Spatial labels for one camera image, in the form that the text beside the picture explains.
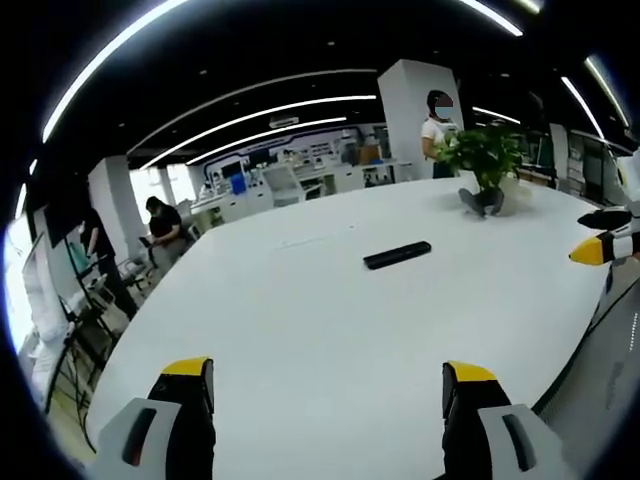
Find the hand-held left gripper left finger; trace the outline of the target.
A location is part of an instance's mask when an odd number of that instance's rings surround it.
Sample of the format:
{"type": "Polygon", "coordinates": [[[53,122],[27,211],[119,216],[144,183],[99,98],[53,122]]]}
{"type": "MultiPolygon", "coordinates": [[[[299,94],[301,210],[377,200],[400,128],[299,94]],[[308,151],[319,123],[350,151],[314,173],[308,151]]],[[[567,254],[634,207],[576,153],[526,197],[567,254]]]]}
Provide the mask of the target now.
{"type": "Polygon", "coordinates": [[[147,397],[132,399],[102,429],[92,477],[211,479],[213,415],[213,360],[170,364],[147,397]]]}

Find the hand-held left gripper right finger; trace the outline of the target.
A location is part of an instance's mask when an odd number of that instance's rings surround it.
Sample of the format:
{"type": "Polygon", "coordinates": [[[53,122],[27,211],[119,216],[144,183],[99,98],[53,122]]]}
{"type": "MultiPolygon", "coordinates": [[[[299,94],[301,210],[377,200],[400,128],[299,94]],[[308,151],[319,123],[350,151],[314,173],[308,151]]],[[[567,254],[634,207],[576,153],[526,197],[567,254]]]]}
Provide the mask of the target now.
{"type": "Polygon", "coordinates": [[[566,479],[558,435],[513,404],[496,376],[468,363],[443,364],[443,479],[566,479]]]}

